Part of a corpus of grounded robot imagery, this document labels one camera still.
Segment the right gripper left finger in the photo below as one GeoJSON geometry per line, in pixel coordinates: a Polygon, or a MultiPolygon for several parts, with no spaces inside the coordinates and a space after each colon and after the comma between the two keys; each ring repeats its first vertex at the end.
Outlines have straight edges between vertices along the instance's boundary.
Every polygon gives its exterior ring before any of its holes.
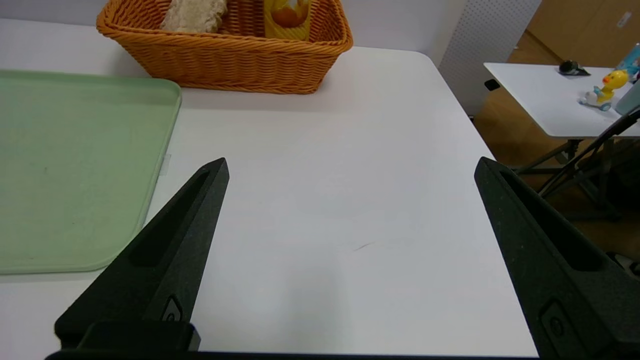
{"type": "Polygon", "coordinates": [[[192,313],[227,185],[200,167],[57,319],[62,350],[196,351],[192,313]]]}

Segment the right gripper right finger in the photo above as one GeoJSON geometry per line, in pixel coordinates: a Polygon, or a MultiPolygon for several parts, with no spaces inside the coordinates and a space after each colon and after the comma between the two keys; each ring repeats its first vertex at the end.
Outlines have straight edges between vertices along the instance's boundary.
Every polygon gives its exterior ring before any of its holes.
{"type": "Polygon", "coordinates": [[[638,358],[638,280],[500,162],[474,180],[539,356],[638,358]]]}

